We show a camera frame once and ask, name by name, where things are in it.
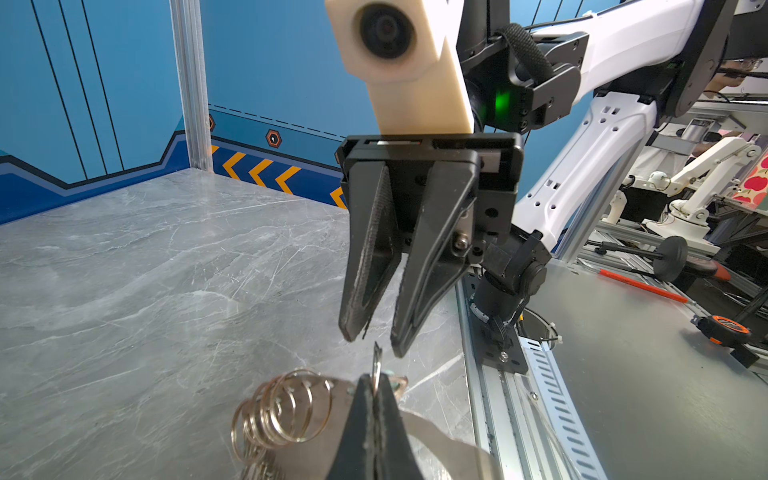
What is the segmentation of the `aluminium front rail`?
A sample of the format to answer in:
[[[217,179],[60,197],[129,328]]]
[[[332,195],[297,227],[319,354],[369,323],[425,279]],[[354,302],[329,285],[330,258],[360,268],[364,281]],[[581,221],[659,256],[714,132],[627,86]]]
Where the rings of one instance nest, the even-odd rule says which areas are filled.
[[[471,310],[478,276],[456,287],[476,444],[497,479],[604,479],[550,342],[511,333],[501,349]]]

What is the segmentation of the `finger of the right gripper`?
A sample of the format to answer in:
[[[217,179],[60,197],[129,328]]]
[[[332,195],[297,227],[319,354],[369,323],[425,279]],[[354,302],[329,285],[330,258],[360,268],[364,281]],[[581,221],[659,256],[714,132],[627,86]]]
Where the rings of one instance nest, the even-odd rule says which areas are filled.
[[[345,196],[350,243],[339,328],[345,340],[353,342],[368,327],[400,263],[402,241],[386,163],[356,163]]]
[[[390,335],[403,358],[434,305],[466,271],[468,247],[453,250],[456,226],[474,202],[480,160],[473,150],[434,162],[416,211]]]

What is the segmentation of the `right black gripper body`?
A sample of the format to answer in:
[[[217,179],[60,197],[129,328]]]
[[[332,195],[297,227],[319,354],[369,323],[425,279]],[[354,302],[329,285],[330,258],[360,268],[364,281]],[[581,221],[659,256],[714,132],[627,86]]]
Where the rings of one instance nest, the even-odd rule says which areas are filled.
[[[448,187],[431,181],[436,165],[477,166],[476,179],[460,206],[471,210],[459,219],[450,233],[450,248],[479,264],[490,244],[499,245],[509,236],[523,165],[521,137],[512,133],[472,135],[350,136],[335,152],[341,167],[342,192],[349,211],[354,193],[369,193],[374,182],[362,176],[362,165],[382,163],[388,168],[392,203],[387,210],[394,224],[388,230],[401,252],[409,254],[415,237],[420,208],[426,191],[445,203]]]

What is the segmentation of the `black round stand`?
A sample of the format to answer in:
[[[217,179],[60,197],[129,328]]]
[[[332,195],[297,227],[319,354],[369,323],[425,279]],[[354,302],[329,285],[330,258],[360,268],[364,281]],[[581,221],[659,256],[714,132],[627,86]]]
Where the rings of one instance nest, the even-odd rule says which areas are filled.
[[[660,281],[673,282],[681,275],[693,275],[699,278],[713,277],[718,272],[718,264],[713,260],[688,259],[688,244],[681,236],[664,239],[654,250],[643,250],[618,243],[588,240],[587,246],[595,252],[605,255],[608,252],[632,254],[651,261],[652,276]]]

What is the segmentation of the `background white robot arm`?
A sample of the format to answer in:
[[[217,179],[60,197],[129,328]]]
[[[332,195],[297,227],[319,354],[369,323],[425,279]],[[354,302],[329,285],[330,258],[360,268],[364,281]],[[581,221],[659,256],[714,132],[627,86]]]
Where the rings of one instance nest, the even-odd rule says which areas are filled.
[[[686,188],[695,192],[688,199],[673,199],[658,220],[644,219],[642,226],[663,237],[680,236],[689,246],[709,255],[720,248],[706,239],[709,233],[707,206],[716,197],[738,185],[737,174],[760,158],[762,149],[741,137],[726,137],[698,156],[672,177],[654,171],[633,184],[671,198]]]

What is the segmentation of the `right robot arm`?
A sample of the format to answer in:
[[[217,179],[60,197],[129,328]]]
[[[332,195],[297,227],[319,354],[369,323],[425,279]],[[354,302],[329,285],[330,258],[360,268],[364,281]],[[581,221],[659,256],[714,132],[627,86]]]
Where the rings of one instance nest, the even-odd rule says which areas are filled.
[[[686,113],[725,61],[767,53],[763,1],[625,1],[526,27],[506,1],[325,8],[380,130],[336,153],[350,215],[339,328],[355,340],[400,273],[398,357],[474,267],[476,314],[506,344],[604,177]]]

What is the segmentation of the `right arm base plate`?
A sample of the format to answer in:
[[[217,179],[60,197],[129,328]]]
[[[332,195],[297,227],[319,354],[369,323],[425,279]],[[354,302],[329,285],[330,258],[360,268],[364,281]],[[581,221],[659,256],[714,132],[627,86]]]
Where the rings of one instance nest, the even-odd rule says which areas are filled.
[[[529,367],[516,329],[519,320],[513,319],[523,312],[525,302],[474,272],[464,277],[462,288],[475,359],[506,373],[526,374]]]

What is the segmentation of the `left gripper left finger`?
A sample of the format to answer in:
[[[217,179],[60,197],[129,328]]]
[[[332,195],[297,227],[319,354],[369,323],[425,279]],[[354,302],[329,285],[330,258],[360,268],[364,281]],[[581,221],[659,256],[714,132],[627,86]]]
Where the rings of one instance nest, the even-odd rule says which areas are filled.
[[[376,399],[369,374],[357,383],[355,395],[342,432],[328,480],[376,478]]]

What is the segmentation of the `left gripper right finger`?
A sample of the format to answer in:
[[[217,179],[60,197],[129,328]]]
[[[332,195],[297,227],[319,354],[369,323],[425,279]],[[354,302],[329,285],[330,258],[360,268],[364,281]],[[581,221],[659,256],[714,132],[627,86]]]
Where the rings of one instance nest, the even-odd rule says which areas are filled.
[[[376,478],[423,479],[389,377],[384,373],[376,392]]]

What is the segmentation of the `red pen on bench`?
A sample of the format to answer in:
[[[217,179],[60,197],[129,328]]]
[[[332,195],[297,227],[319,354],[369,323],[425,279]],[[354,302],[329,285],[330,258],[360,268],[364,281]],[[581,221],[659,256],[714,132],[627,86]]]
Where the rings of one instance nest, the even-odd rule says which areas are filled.
[[[667,291],[665,289],[662,289],[662,288],[659,288],[659,287],[656,287],[656,286],[653,286],[653,285],[649,285],[649,284],[643,283],[641,281],[634,280],[632,278],[629,278],[629,277],[626,277],[626,276],[623,276],[623,275],[620,275],[620,274],[617,274],[617,273],[614,273],[614,272],[611,272],[611,271],[608,271],[608,270],[605,270],[605,269],[600,269],[598,271],[598,274],[600,276],[602,276],[602,277],[607,278],[607,279],[611,279],[613,281],[622,283],[624,285],[628,285],[628,286],[631,286],[633,288],[636,288],[636,289],[639,289],[639,290],[642,290],[642,291],[645,291],[645,292],[648,292],[648,293],[651,293],[651,294],[657,295],[659,297],[663,297],[663,298],[666,298],[666,299],[669,299],[669,300],[672,300],[672,301],[675,301],[675,302],[678,302],[678,303],[681,303],[681,304],[686,304],[686,303],[689,302],[689,299],[687,297],[682,296],[682,295],[679,295],[679,294],[676,294],[676,293],[672,293],[672,292]]]

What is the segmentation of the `orange black tape measure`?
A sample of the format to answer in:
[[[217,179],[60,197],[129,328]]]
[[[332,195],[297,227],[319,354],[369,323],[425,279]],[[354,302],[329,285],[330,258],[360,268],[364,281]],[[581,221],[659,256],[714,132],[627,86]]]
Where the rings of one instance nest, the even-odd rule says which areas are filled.
[[[745,368],[755,365],[760,356],[746,347],[751,331],[742,324],[717,315],[695,315],[691,323],[712,343],[731,350],[731,356]]]

